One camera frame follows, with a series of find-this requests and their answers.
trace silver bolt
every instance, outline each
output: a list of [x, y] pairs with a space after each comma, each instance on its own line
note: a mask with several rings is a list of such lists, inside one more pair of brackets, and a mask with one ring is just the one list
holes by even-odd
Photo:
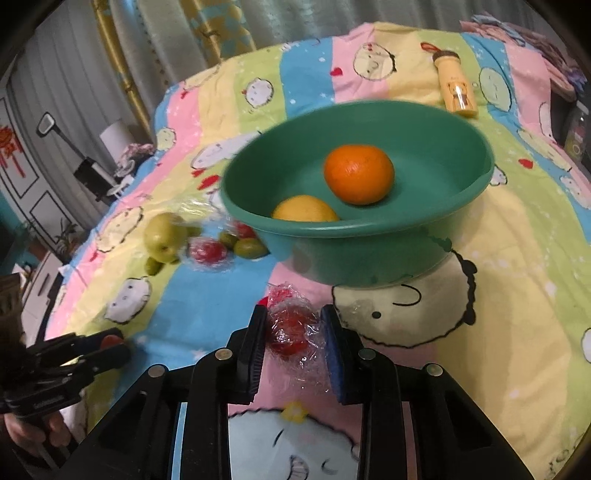
[[426, 370], [432, 377], [440, 377], [443, 374], [443, 368], [437, 364], [428, 364]]
[[371, 348], [362, 348], [357, 352], [357, 355], [363, 360], [373, 360], [375, 358], [375, 350], [372, 350]]
[[232, 351], [229, 348], [220, 348], [217, 352], [216, 352], [216, 358], [218, 360], [228, 360], [229, 358], [232, 358]]
[[166, 372], [166, 370], [162, 365], [152, 365], [148, 369], [148, 375], [152, 378], [162, 377], [162, 375], [164, 375], [164, 372]]

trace orange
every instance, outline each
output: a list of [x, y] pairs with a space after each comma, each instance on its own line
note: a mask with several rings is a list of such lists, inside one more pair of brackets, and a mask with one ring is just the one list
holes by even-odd
[[369, 205], [383, 199], [394, 184], [394, 166], [371, 145], [343, 145], [324, 162], [324, 179], [343, 202]]
[[339, 217], [325, 202], [312, 195], [296, 195], [283, 200], [273, 213], [278, 220], [292, 222], [336, 222]]

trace bed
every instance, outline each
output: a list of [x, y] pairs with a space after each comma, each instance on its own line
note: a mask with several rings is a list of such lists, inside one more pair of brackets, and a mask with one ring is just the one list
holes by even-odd
[[[237, 258], [225, 272], [181, 263], [145, 276], [143, 224], [187, 198], [223, 208], [224, 168], [260, 132], [352, 100], [443, 107], [434, 47], [460, 55], [478, 100], [473, 123], [496, 162], [438, 268], [366, 290], [315, 284], [272, 256]], [[377, 67], [364, 70], [360, 60], [373, 53]], [[135, 354], [87, 389], [89, 427], [150, 365], [190, 365], [225, 345], [268, 285], [288, 282], [316, 306], [334, 303], [367, 346], [396, 362], [441, 364], [534, 477], [553, 478], [591, 423], [591, 189], [554, 141], [550, 95], [535, 51], [381, 22], [263, 48], [170, 88], [154, 119], [157, 153], [67, 267], [48, 324], [48, 338], [97, 332], [113, 326], [107, 311], [126, 299], [116, 317]], [[330, 393], [290, 388], [272, 360], [265, 359], [255, 402], [229, 413], [238, 478], [315, 479], [329, 471], [356, 478], [361, 410], [339, 406]]]

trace gold curtain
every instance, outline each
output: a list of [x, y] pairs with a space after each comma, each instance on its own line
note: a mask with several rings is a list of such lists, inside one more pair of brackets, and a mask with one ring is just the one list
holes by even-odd
[[146, 134], [150, 136], [150, 116], [139, 95], [133, 77], [129, 72], [127, 61], [125, 60], [121, 44], [119, 43], [119, 37], [117, 36], [113, 16], [111, 16], [109, 0], [92, 0], [92, 7], [95, 11], [96, 23], [101, 40], [105, 46], [111, 67], [117, 75], [119, 85], [125, 92], [129, 105], [139, 124], [142, 126]]
[[256, 50], [236, 0], [180, 0], [191, 31], [210, 67]]

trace human hand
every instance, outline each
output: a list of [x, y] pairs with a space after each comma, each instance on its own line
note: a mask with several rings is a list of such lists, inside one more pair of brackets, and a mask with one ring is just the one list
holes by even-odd
[[[70, 430], [60, 412], [48, 415], [43, 418], [43, 422], [49, 429], [49, 441], [54, 447], [67, 446], [70, 443]], [[38, 447], [46, 439], [45, 433], [40, 428], [19, 420], [12, 413], [4, 415], [4, 423], [14, 443], [31, 455], [39, 456]]]

